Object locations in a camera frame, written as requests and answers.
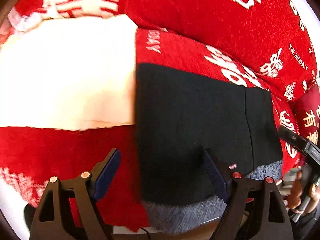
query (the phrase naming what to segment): finger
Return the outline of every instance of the finger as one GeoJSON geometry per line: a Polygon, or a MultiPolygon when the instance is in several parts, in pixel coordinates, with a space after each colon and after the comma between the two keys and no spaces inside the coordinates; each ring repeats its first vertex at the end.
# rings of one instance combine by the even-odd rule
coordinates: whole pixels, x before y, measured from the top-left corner
{"type": "Polygon", "coordinates": [[[320,187],[317,187],[316,185],[312,184],[309,189],[309,196],[311,197],[311,200],[304,214],[311,213],[317,207],[320,199],[320,187]]]}
{"type": "Polygon", "coordinates": [[[309,190],[309,196],[313,201],[318,202],[320,199],[320,187],[312,184],[309,190]]]}
{"type": "Polygon", "coordinates": [[[287,207],[290,209],[295,209],[297,206],[301,204],[301,199],[299,196],[296,196],[294,194],[290,194],[287,197],[288,205],[287,207]]]}
{"type": "Polygon", "coordinates": [[[298,171],[296,181],[301,179],[302,179],[302,171],[298,171]]]}
{"type": "Polygon", "coordinates": [[[300,197],[302,195],[303,188],[299,180],[296,180],[291,188],[290,195],[294,195],[296,197],[300,197]]]}

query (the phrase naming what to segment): black cloth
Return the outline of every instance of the black cloth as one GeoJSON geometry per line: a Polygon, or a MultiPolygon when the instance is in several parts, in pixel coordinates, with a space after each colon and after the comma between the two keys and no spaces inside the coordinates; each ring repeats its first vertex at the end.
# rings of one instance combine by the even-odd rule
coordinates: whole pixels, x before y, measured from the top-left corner
{"type": "Polygon", "coordinates": [[[29,231],[31,230],[31,225],[32,225],[32,221],[33,221],[33,217],[35,216],[36,213],[36,208],[31,206],[30,204],[27,204],[24,207],[24,220],[26,222],[26,225],[29,229],[29,231]]]}
{"type": "Polygon", "coordinates": [[[317,210],[316,216],[311,221],[312,222],[316,222],[316,223],[313,226],[313,228],[311,229],[310,233],[308,233],[308,236],[305,239],[306,240],[319,240],[319,236],[320,236],[320,214],[319,214],[319,210],[317,210]]]}
{"type": "Polygon", "coordinates": [[[309,235],[311,229],[315,226],[317,223],[317,210],[313,210],[313,212],[301,216],[300,219],[298,220],[297,223],[291,222],[291,227],[292,227],[292,232],[293,232],[293,239],[294,240],[304,240],[306,237],[309,235]]]}
{"type": "Polygon", "coordinates": [[[149,63],[136,78],[144,200],[187,205],[214,195],[203,148],[242,174],[282,159],[269,91],[149,63]]]}

